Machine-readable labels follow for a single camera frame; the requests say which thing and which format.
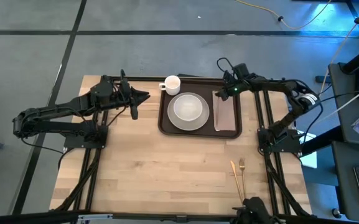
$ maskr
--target white bowl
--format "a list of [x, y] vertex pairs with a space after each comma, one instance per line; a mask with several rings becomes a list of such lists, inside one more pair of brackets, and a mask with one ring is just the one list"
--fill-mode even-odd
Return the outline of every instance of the white bowl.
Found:
[[[202, 111], [201, 111], [200, 115], [191, 121], [186, 121], [186, 120], [180, 119], [174, 111], [175, 102], [178, 100], [178, 98], [180, 98], [181, 96], [184, 96], [184, 95], [195, 96], [197, 99], [200, 100], [200, 102], [202, 104]], [[182, 129], [184, 131], [194, 131], [196, 129], [201, 128], [207, 122], [208, 117], [210, 116], [210, 108], [209, 108], [207, 102], [204, 100], [204, 98], [202, 98], [200, 95], [195, 94], [195, 93], [181, 93], [181, 94], [175, 96], [169, 102], [167, 114], [168, 114], [169, 120], [175, 127]]]
[[174, 102], [175, 115], [184, 121], [194, 121], [203, 111], [202, 102], [193, 95], [185, 94]]

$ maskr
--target cable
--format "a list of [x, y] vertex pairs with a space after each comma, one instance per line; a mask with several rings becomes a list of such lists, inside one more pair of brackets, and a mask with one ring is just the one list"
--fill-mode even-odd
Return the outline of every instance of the cable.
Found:
[[319, 104], [320, 106], [320, 112], [319, 114], [317, 115], [317, 117], [311, 122], [311, 124], [309, 125], [309, 127], [306, 129], [306, 132], [304, 133], [304, 142], [302, 143], [302, 146], [301, 146], [301, 151], [302, 151], [302, 148], [304, 147], [305, 145], [305, 142], [306, 142], [306, 136], [308, 135], [308, 132], [309, 132], [309, 129], [312, 127], [312, 125], [318, 120], [318, 118], [320, 117], [320, 115], [322, 115], [323, 113], [323, 106], [322, 106], [322, 103], [320, 102]]
[[332, 87], [332, 85], [330, 84], [325, 90], [323, 90], [323, 92], [319, 93], [319, 95], [322, 94], [322, 93], [324, 93], [324, 92], [326, 92], [326, 91], [329, 90], [331, 87]]
[[275, 215], [273, 215], [271, 217], [271, 221], [276, 221], [276, 222], [272, 222], [272, 223], [277, 223], [277, 224], [283, 224], [283, 222], [281, 221], [281, 219]]
[[293, 154], [298, 159], [298, 161], [301, 163], [301, 166], [303, 166], [303, 163], [302, 163], [302, 160], [300, 159], [300, 157], [298, 157], [298, 155], [295, 152], [292, 152], [291, 154]]
[[121, 94], [121, 97], [123, 98], [123, 100], [125, 100], [125, 97], [124, 97], [124, 95], [123, 95], [123, 92], [119, 89], [118, 85], [115, 84], [114, 82], [112, 82], [112, 84], [113, 84], [113, 90], [118, 91], [119, 94]]
[[342, 110], [342, 108], [348, 106], [348, 104], [350, 104], [353, 100], [355, 100], [355, 99], [358, 98], [358, 97], [359, 97], [359, 94], [357, 94], [357, 95], [356, 95], [355, 97], [353, 97], [351, 100], [349, 100], [348, 102], [346, 102], [346, 103], [345, 103], [344, 105], [342, 105], [340, 108], [336, 109], [333, 113], [330, 113], [330, 114], [327, 115], [326, 117], [320, 119], [320, 120], [318, 121], [318, 123], [321, 122], [321, 121], [323, 121], [323, 120], [325, 120], [325, 119], [327, 119], [327, 118], [329, 118], [329, 117], [331, 117], [332, 115], [334, 115], [334, 114], [337, 113], [338, 111]]
[[235, 0], [235, 1], [236, 1], [236, 2], [240, 2], [240, 3], [242, 3], [242, 4], [245, 4], [245, 5], [247, 5], [247, 6], [251, 6], [251, 7], [255, 7], [255, 8], [258, 8], [258, 9], [262, 9], [262, 10], [268, 11], [268, 12], [274, 14], [275, 16], [277, 16], [279, 22], [282, 22], [282, 23], [283, 23], [286, 27], [288, 27], [289, 29], [297, 30], [297, 29], [301, 29], [301, 28], [303, 28], [303, 27], [305, 27], [305, 26], [308, 26], [311, 22], [313, 22], [313, 21], [323, 12], [323, 10], [330, 4], [330, 2], [331, 2], [332, 0], [329, 0], [329, 1], [327, 2], [327, 4], [323, 7], [323, 9], [322, 9], [311, 21], [309, 21], [309, 22], [307, 22], [305, 25], [302, 25], [302, 26], [299, 26], [299, 27], [291, 27], [291, 26], [287, 25], [286, 22], [284, 22], [284, 18], [283, 18], [282, 16], [279, 16], [279, 15], [278, 15], [277, 13], [275, 13], [273, 10], [270, 10], [270, 9], [268, 9], [268, 8], [265, 8], [265, 7], [257, 6], [257, 5], [254, 5], [254, 4], [250, 4], [250, 3], [247, 3], [247, 2], [243, 2], [243, 1], [240, 1], [240, 0]]
[[230, 65], [231, 69], [233, 69], [233, 65], [230, 63], [230, 61], [229, 61], [227, 58], [225, 58], [225, 57], [219, 58], [219, 59], [217, 60], [217, 66], [218, 66], [218, 68], [219, 68], [222, 72], [225, 72], [225, 71], [221, 68], [221, 66], [219, 66], [219, 61], [220, 61], [220, 60], [226, 60], [226, 61], [228, 62], [228, 64]]
[[118, 114], [116, 114], [116, 116], [114, 116], [114, 118], [108, 123], [107, 127], [110, 126], [111, 123], [113, 123], [113, 121], [114, 121], [121, 113], [123, 113], [126, 108], [127, 108], [127, 106], [125, 106], [122, 111], [120, 111]]
[[351, 92], [351, 93], [338, 94], [338, 95], [335, 95], [335, 96], [328, 97], [328, 98], [326, 98], [326, 99], [324, 99], [324, 100], [321, 100], [320, 102], [322, 103], [322, 102], [325, 102], [325, 101], [327, 101], [327, 100], [331, 100], [331, 99], [337, 98], [337, 97], [339, 97], [339, 96], [345, 96], [345, 95], [355, 94], [355, 93], [359, 93], [359, 91], [353, 91], [353, 92]]
[[[329, 65], [329, 66], [331, 66], [331, 64], [333, 64], [335, 58], [337, 58], [338, 53], [340, 52], [340, 50], [341, 50], [342, 47], [344, 46], [344, 44], [345, 44], [345, 42], [347, 41], [349, 35], [350, 35], [350, 34], [352, 33], [352, 31], [356, 28], [357, 25], [358, 25], [358, 24], [355, 23], [355, 25], [354, 25], [354, 26], [352, 27], [352, 29], [349, 31], [349, 33], [347, 34], [347, 36], [344, 38], [344, 40], [342, 41], [340, 47], [339, 47], [339, 48], [337, 49], [337, 51], [335, 52], [335, 54], [334, 54], [334, 56], [333, 56], [333, 59], [331, 59], [331, 62], [330, 62], [330, 65]], [[322, 83], [322, 88], [320, 89], [319, 95], [322, 94], [322, 92], [323, 92], [324, 84], [325, 84], [325, 82], [326, 82], [326, 78], [327, 78], [327, 75], [328, 75], [328, 74], [329, 74], [329, 69], [327, 69], [326, 74], [324, 75], [324, 79], [323, 79], [323, 83]]]
[[26, 145], [28, 145], [28, 146], [39, 147], [39, 148], [41, 148], [41, 149], [48, 149], [48, 150], [51, 150], [51, 151], [53, 151], [53, 152], [58, 152], [58, 153], [60, 153], [60, 154], [63, 154], [62, 152], [60, 152], [60, 151], [58, 151], [58, 150], [56, 150], [56, 149], [51, 149], [51, 148], [48, 148], [48, 147], [43, 147], [43, 146], [37, 146], [37, 145], [34, 145], [34, 144], [30, 144], [30, 143], [28, 143], [28, 142], [25, 142], [25, 140], [24, 140], [23, 138], [21, 138], [21, 140], [22, 140], [22, 142], [23, 142], [24, 144], [26, 144]]
[[62, 162], [62, 159], [64, 156], [66, 156], [67, 153], [69, 153], [71, 150], [73, 150], [74, 148], [68, 148], [67, 151], [65, 153], [63, 153], [63, 155], [60, 156], [59, 158], [59, 162], [57, 163], [57, 170], [60, 169], [60, 163]]
[[[259, 150], [258, 150], [258, 153], [259, 153], [259, 155], [261, 155], [261, 156], [265, 156], [264, 153], [262, 153], [262, 152], [259, 151]], [[270, 147], [269, 147], [268, 156], [270, 156], [271, 154], [272, 154], [272, 147], [270, 146]]]
[[79, 116], [85, 123], [86, 123], [86, 119], [84, 118], [84, 116], [82, 116], [78, 111], [76, 111], [75, 109], [69, 107], [69, 106], [64, 106], [64, 107], [61, 107], [61, 108], [58, 108], [58, 109], [62, 109], [62, 108], [66, 108], [66, 109], [69, 109], [71, 111], [73, 111], [75, 113], [75, 115]]

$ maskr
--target wooden tabletop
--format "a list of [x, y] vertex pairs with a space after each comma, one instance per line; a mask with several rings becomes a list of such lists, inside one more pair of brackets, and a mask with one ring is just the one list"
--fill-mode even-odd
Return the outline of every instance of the wooden tabletop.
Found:
[[[100, 81], [86, 75], [80, 95]], [[151, 97], [139, 107], [139, 118], [126, 110], [110, 126], [101, 159], [91, 210], [93, 212], [235, 215], [240, 200], [230, 160], [246, 162], [246, 195], [263, 199], [271, 213], [263, 156], [258, 154], [258, 116], [254, 94], [241, 93], [243, 132], [233, 140], [166, 136], [157, 127], [161, 92], [158, 82], [130, 82]], [[288, 112], [285, 96], [269, 92], [274, 120]], [[261, 93], [261, 104], [264, 108]], [[120, 110], [111, 110], [108, 121]], [[58, 207], [78, 182], [84, 149], [68, 153], [60, 166], [50, 208]], [[286, 185], [307, 212], [311, 212], [301, 165], [292, 154], [281, 154]], [[84, 208], [85, 186], [80, 208]], [[279, 211], [283, 212], [276, 186]]]

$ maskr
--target gray floor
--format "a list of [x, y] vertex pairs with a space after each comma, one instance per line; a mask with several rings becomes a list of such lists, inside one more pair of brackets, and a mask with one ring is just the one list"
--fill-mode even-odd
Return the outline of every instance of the gray floor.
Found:
[[[290, 26], [309, 21], [324, 6], [317, 2], [252, 0], [284, 15]], [[359, 2], [353, 3], [359, 13]], [[0, 0], [0, 30], [71, 30], [80, 0]], [[304, 31], [348, 31], [353, 16], [345, 3], [333, 3]], [[288, 30], [265, 11], [222, 0], [88, 0], [80, 30]], [[0, 215], [12, 208], [30, 147], [12, 135], [11, 119], [30, 107], [45, 106], [54, 85], [67, 35], [0, 35]], [[250, 71], [268, 78], [300, 78], [315, 91], [316, 75], [324, 75], [342, 38], [222, 35], [81, 35], [77, 36], [57, 103], [78, 94], [83, 75], [167, 76], [178, 73], [221, 77], [219, 57], [247, 63]], [[359, 39], [349, 39], [336, 62], [359, 53]], [[328, 91], [325, 97], [332, 96]], [[325, 114], [335, 109], [324, 104]], [[301, 117], [306, 129], [318, 109]], [[338, 125], [333, 117], [312, 127], [321, 134]], [[47, 134], [44, 146], [61, 149], [63, 138]], [[58, 156], [42, 151], [24, 213], [48, 210], [57, 175]], [[332, 218], [337, 206], [334, 188], [307, 184], [313, 213]]]

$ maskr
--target fork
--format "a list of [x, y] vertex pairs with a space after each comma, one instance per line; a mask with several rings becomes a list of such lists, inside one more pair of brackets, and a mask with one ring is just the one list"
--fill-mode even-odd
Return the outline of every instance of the fork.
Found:
[[231, 169], [233, 170], [233, 173], [234, 173], [234, 175], [235, 175], [237, 191], [239, 192], [240, 204], [243, 204], [243, 199], [242, 199], [242, 196], [241, 196], [240, 185], [239, 185], [239, 181], [237, 180], [236, 165], [235, 165], [235, 163], [234, 163], [233, 161], [230, 161], [230, 165], [231, 165]]
[[241, 178], [243, 179], [243, 190], [244, 190], [244, 198], [246, 198], [246, 181], [244, 178], [244, 170], [246, 169], [244, 158], [240, 158], [239, 168], [241, 170]]

